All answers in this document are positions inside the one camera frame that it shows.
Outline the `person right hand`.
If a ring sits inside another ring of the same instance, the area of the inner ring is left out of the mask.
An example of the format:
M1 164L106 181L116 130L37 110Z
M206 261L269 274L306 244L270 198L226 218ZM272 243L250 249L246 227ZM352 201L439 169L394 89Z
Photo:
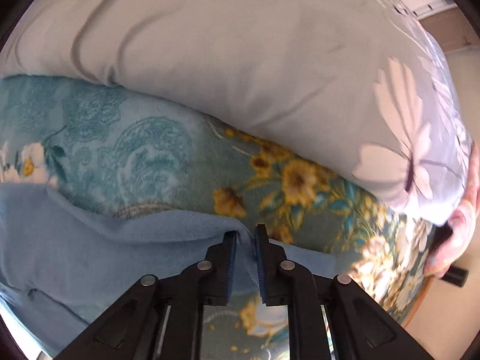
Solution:
M442 278L448 268L467 250L479 216L479 147L473 143L465 193L447 221L452 234L425 260L425 276Z

